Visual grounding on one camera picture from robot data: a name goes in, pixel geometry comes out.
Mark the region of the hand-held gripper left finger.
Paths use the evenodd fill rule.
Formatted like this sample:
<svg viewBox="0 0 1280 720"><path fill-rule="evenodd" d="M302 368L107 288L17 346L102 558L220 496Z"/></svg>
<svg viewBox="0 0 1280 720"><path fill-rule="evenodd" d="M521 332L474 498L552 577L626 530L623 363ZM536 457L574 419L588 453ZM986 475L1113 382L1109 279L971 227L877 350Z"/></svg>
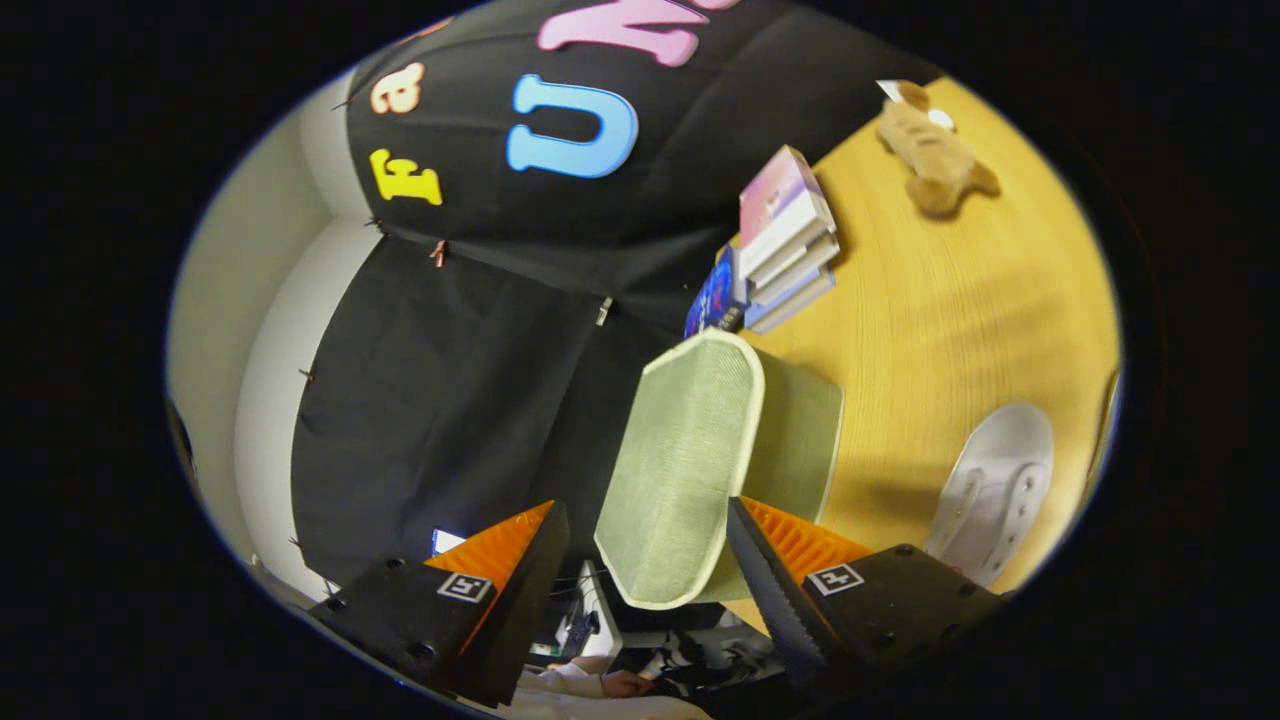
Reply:
<svg viewBox="0 0 1280 720"><path fill-rule="evenodd" d="M379 560L308 618L415 685L494 708L515 696L568 542L547 501L434 557Z"/></svg>

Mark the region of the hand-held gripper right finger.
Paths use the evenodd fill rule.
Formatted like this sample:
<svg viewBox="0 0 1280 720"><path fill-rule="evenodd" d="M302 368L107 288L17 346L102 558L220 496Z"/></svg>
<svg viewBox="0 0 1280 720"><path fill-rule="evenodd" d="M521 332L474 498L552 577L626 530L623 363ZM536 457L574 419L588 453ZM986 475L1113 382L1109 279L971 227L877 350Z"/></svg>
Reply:
<svg viewBox="0 0 1280 720"><path fill-rule="evenodd" d="M913 544L872 552L745 496L726 541L783 660L813 696L850 696L928 659L1005 603Z"/></svg>

